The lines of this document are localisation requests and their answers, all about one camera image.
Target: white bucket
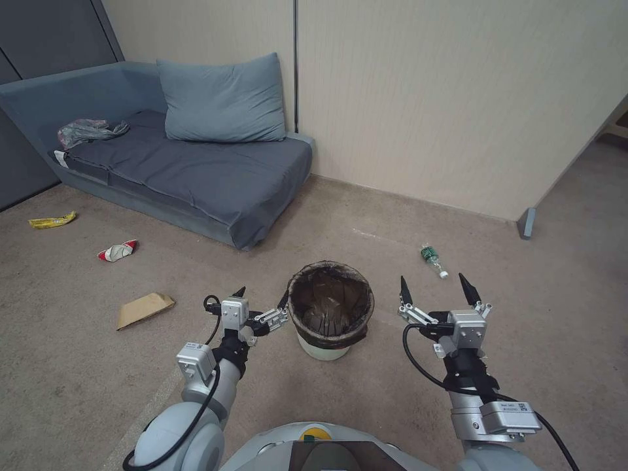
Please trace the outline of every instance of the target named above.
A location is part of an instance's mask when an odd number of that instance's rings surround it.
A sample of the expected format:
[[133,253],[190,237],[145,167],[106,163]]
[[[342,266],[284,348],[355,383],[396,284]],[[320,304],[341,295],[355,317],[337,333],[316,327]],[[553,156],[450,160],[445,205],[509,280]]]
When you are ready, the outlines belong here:
[[299,343],[303,347],[303,350],[305,350],[305,353],[307,353],[309,356],[317,360],[322,360],[322,361],[337,360],[340,357],[342,357],[344,354],[346,354],[346,352],[348,352],[349,349],[351,348],[351,346],[348,346],[346,348],[338,349],[338,350],[321,349],[313,345],[310,345],[299,334],[297,334],[296,336],[299,337]]

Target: blue pillow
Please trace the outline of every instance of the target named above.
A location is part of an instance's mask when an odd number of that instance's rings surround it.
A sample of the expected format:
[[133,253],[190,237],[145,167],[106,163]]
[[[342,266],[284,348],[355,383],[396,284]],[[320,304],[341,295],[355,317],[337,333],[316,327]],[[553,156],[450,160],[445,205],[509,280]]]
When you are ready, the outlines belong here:
[[235,65],[158,60],[168,104],[166,135],[181,141],[280,141],[286,137],[279,58]]

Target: black trash bag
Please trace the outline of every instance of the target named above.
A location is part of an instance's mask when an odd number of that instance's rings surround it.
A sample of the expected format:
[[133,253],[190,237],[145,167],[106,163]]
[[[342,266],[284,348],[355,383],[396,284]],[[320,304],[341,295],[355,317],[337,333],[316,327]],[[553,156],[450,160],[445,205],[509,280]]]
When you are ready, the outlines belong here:
[[321,349],[343,349],[366,337],[375,299],[367,280],[348,265],[307,265],[288,284],[288,312],[297,332]]

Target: crumpled plastic bag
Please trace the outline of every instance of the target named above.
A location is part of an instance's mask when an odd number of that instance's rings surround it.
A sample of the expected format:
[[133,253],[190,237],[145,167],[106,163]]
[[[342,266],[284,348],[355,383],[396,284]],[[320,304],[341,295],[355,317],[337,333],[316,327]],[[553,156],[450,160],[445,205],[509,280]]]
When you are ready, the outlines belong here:
[[95,139],[113,139],[128,130],[129,125],[125,121],[120,121],[112,127],[106,120],[81,118],[62,127],[57,132],[57,138],[63,148],[67,150]]

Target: cardboard piece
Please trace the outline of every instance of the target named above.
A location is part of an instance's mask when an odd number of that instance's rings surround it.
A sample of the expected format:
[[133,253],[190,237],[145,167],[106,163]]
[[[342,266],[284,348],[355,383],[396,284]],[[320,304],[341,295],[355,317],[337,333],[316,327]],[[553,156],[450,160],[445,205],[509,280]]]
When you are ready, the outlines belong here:
[[174,300],[170,296],[161,293],[150,293],[146,296],[131,301],[120,308],[118,316],[118,328],[126,327],[129,324],[136,323],[142,319],[157,314],[169,307],[175,305]]

